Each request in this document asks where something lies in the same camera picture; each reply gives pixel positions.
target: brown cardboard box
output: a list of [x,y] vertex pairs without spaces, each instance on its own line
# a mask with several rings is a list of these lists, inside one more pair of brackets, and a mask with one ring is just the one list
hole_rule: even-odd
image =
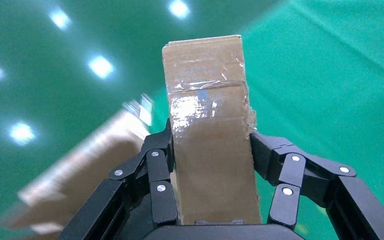
[[169,42],[162,57],[180,221],[261,223],[241,36]]
[[18,192],[22,203],[2,217],[11,229],[30,227],[55,239],[109,171],[134,157],[149,134],[141,120],[119,111],[90,136]]

